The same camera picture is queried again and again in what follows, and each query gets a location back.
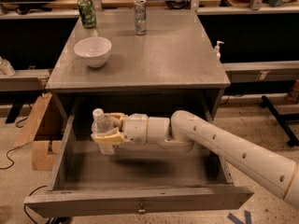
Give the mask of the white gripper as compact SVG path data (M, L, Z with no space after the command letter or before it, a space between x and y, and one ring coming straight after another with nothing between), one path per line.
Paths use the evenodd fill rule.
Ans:
M107 133L92 133L93 141L100 145L121 145L128 142L133 145L145 145L147 141L148 116L133 114L129 117L123 113L109 113L115 127Z

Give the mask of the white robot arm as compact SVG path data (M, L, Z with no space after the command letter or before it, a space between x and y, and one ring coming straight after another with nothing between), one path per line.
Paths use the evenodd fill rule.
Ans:
M262 187L299 207L298 163L228 133L194 114L179 110L169 118L93 111L92 140L102 153L112 155L124 144L156 144L165 150L188 152L200 144Z

